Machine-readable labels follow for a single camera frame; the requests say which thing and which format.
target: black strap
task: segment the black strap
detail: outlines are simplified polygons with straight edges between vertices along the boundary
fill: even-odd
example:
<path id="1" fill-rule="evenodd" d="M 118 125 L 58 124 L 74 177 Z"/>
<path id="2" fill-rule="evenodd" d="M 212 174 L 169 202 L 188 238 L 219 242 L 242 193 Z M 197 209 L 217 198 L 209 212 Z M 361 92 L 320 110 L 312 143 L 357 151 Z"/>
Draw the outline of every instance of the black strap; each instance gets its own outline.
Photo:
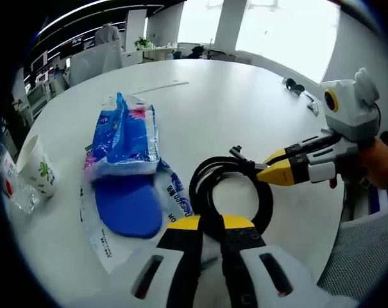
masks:
<path id="1" fill-rule="evenodd" d="M 257 180 L 255 163 L 235 157 L 211 157 L 195 170 L 189 184 L 189 197 L 194 213 L 201 215 L 204 233 L 216 241 L 221 241 L 225 228 L 223 218 L 215 208 L 212 191 L 220 181 L 227 177 L 227 173 L 232 172 L 247 176 L 257 189 L 259 208 L 252 223 L 259 234 L 264 233 L 272 218 L 272 191 L 267 183 Z"/>

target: white column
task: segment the white column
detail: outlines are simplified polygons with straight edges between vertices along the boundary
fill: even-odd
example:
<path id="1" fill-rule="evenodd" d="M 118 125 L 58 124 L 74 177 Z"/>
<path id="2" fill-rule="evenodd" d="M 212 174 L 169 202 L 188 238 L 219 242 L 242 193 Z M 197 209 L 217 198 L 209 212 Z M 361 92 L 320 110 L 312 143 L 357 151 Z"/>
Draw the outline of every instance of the white column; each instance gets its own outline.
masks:
<path id="1" fill-rule="evenodd" d="M 146 15 L 147 10 L 128 11 L 124 31 L 125 52 L 129 53 L 137 50 L 137 48 L 134 46 L 134 42 L 138 40 L 139 37 L 144 36 Z"/>
<path id="2" fill-rule="evenodd" d="M 216 49 L 235 51 L 245 6 L 246 0 L 224 0 L 215 36 Z"/>

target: yellow circle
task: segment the yellow circle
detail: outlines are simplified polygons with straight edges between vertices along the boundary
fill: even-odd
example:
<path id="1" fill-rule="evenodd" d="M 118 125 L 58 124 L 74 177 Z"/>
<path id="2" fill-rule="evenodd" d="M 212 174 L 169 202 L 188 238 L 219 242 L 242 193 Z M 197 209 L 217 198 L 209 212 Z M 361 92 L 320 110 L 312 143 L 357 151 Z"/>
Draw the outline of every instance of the yellow circle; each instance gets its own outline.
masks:
<path id="1" fill-rule="evenodd" d="M 328 94 L 330 95 L 330 97 L 332 98 L 332 100 L 333 100 L 333 108 L 331 108 L 330 103 L 329 103 L 328 100 L 326 99 L 326 93 L 328 93 Z M 333 112 L 337 112 L 337 111 L 338 111 L 338 109 L 339 109 L 339 103 L 338 103 L 338 101 L 337 101 L 337 98 L 336 98 L 335 93 L 334 93 L 331 89 L 326 89 L 326 90 L 325 90 L 325 102 L 326 102 L 326 104 L 328 105 L 328 108 L 329 108 L 330 110 L 332 110 Z"/>

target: human hand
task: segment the human hand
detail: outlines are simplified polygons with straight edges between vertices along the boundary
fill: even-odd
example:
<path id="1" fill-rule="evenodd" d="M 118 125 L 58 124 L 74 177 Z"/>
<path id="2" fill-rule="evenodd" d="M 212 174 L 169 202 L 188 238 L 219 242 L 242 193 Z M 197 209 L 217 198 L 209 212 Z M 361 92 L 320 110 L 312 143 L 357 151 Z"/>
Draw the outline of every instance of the human hand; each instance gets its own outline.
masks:
<path id="1" fill-rule="evenodd" d="M 388 188 L 388 147 L 379 139 L 372 146 L 359 152 L 357 167 L 366 169 L 367 179 L 377 188 Z M 330 187 L 337 185 L 336 178 L 329 181 Z"/>

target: window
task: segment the window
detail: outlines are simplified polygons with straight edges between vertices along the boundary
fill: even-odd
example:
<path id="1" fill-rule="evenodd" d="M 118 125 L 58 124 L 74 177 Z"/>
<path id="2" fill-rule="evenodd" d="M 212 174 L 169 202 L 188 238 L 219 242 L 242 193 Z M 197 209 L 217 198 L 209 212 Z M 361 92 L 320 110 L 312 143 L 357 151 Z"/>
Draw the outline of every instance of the window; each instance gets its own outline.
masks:
<path id="1" fill-rule="evenodd" d="M 178 42 L 209 44 L 215 41 L 224 0 L 184 2 Z"/>
<path id="2" fill-rule="evenodd" d="M 248 0 L 236 50 L 320 82 L 335 46 L 339 7 L 328 0 Z"/>

